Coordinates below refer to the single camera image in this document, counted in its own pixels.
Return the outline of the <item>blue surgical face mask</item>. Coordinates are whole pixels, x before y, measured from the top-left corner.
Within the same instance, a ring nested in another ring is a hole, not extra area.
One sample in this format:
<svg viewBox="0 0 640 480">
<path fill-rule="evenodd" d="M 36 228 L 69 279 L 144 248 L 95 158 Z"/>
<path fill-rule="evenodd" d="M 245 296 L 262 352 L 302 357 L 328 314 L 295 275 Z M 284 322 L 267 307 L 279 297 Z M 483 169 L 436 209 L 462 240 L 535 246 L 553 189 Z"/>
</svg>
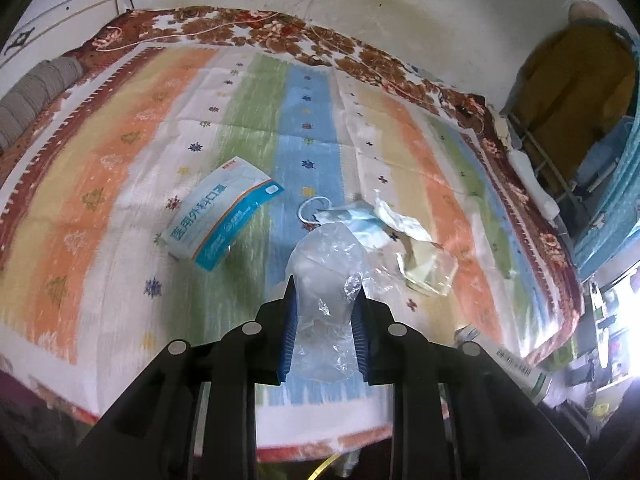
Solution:
<svg viewBox="0 0 640 480">
<path fill-rule="evenodd" d="M 346 226 L 367 252 L 382 249 L 392 241 L 373 207 L 363 200 L 333 206 L 329 197 L 316 195 L 304 200 L 296 214 L 300 222 L 313 228 L 329 223 Z"/>
</svg>

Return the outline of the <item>metal bed rail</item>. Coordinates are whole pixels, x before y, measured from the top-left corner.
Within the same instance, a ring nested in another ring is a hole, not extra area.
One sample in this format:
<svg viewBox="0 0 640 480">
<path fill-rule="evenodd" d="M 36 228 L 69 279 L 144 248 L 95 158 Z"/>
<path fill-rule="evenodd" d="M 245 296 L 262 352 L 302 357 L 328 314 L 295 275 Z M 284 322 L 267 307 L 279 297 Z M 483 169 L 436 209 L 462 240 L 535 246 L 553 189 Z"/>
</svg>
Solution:
<svg viewBox="0 0 640 480">
<path fill-rule="evenodd" d="M 547 169 L 547 172 L 552 174 L 552 178 L 546 178 L 546 182 L 550 183 L 554 181 L 555 186 L 561 190 L 560 194 L 556 194 L 554 196 L 555 201 L 557 203 L 562 203 L 563 200 L 568 200 L 575 210 L 579 211 L 581 214 L 586 214 L 587 208 L 584 200 L 575 194 L 577 184 L 574 181 L 567 181 L 563 177 L 562 172 L 555 165 L 552 157 L 538 142 L 533 133 L 523 126 L 513 113 L 507 114 L 506 120 L 522 142 L 526 153 L 536 153 L 539 158 L 539 164 L 534 167 L 534 176 L 537 181 L 540 181 L 541 171 Z"/>
</svg>

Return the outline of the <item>green white medicine box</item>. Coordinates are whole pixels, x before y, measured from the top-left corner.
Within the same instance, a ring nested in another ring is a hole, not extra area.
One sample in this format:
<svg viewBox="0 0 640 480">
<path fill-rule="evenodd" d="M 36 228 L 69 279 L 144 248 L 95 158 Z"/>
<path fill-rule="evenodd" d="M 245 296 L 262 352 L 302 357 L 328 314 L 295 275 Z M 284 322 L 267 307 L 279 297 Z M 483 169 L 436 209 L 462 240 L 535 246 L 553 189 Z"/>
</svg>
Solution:
<svg viewBox="0 0 640 480">
<path fill-rule="evenodd" d="M 539 404 L 547 396 L 551 379 L 546 372 L 493 341 L 474 325 L 457 330 L 454 340 L 457 344 L 475 342 L 482 347 L 535 404 Z"/>
</svg>

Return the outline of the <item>grey ribbed pillow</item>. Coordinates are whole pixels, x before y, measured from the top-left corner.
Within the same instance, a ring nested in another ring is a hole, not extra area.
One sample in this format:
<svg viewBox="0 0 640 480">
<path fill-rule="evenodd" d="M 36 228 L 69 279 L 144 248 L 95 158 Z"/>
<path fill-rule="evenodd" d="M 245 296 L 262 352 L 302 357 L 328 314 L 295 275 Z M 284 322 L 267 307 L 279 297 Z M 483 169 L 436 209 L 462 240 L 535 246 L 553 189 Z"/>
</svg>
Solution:
<svg viewBox="0 0 640 480">
<path fill-rule="evenodd" d="M 42 61 L 1 99 L 1 151 L 6 152 L 37 116 L 61 93 L 84 76 L 77 58 L 59 56 Z"/>
</svg>

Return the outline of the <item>clear plastic bag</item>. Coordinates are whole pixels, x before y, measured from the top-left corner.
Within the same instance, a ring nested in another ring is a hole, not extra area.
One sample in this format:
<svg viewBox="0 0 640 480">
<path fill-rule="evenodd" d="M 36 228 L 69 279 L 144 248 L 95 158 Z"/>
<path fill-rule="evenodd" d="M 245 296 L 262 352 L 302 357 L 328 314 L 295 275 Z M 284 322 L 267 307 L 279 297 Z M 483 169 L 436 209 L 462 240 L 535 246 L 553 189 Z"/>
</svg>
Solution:
<svg viewBox="0 0 640 480">
<path fill-rule="evenodd" d="M 347 226 L 319 226 L 295 246 L 286 274 L 296 289 L 294 375 L 341 382 L 358 370 L 352 308 L 369 274 L 367 253 Z"/>
</svg>

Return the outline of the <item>blue white mask package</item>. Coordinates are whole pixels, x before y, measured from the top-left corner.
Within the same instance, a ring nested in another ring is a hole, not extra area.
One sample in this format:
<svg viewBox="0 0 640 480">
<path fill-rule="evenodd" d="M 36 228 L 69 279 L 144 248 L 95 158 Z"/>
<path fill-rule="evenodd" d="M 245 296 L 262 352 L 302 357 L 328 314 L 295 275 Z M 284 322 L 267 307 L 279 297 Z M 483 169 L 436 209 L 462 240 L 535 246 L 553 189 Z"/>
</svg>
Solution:
<svg viewBox="0 0 640 480">
<path fill-rule="evenodd" d="M 210 272 L 254 213 L 282 192 L 272 177 L 235 156 L 182 200 L 160 239 L 173 257 Z"/>
</svg>

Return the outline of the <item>yellowish plastic wrapper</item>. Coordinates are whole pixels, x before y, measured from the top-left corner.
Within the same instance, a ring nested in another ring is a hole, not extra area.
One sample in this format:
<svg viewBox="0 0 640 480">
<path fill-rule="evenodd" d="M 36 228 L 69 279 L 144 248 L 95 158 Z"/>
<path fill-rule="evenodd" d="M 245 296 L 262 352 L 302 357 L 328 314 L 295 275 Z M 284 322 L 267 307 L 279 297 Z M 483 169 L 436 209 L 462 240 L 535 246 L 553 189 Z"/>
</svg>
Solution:
<svg viewBox="0 0 640 480">
<path fill-rule="evenodd" d="M 398 257 L 398 266 L 408 285 L 417 292 L 446 297 L 459 263 L 439 244 L 409 240 L 405 252 Z"/>
</svg>

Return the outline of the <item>white headboard panel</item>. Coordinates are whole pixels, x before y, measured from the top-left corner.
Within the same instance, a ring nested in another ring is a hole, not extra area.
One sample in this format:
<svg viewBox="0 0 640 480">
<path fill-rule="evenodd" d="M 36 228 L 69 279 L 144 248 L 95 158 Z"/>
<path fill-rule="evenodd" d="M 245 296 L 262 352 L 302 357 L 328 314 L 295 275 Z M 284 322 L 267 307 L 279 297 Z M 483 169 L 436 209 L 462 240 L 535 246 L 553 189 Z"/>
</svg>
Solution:
<svg viewBox="0 0 640 480">
<path fill-rule="evenodd" d="M 52 6 L 10 36 L 1 66 L 56 58 L 94 36 L 122 10 L 122 0 L 65 0 Z"/>
</svg>

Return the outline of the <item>white pillow at bedside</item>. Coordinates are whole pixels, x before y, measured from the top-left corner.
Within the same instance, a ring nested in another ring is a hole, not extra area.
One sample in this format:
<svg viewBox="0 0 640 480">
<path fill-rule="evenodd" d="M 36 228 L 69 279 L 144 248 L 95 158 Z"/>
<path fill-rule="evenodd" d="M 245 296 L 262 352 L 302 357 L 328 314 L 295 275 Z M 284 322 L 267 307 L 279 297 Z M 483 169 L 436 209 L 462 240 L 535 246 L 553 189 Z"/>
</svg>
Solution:
<svg viewBox="0 0 640 480">
<path fill-rule="evenodd" d="M 526 191 L 537 206 L 542 218 L 551 222 L 560 214 L 560 208 L 556 201 L 539 184 L 534 168 L 528 156 L 519 151 L 511 150 L 508 153 L 511 167 L 524 184 Z"/>
</svg>

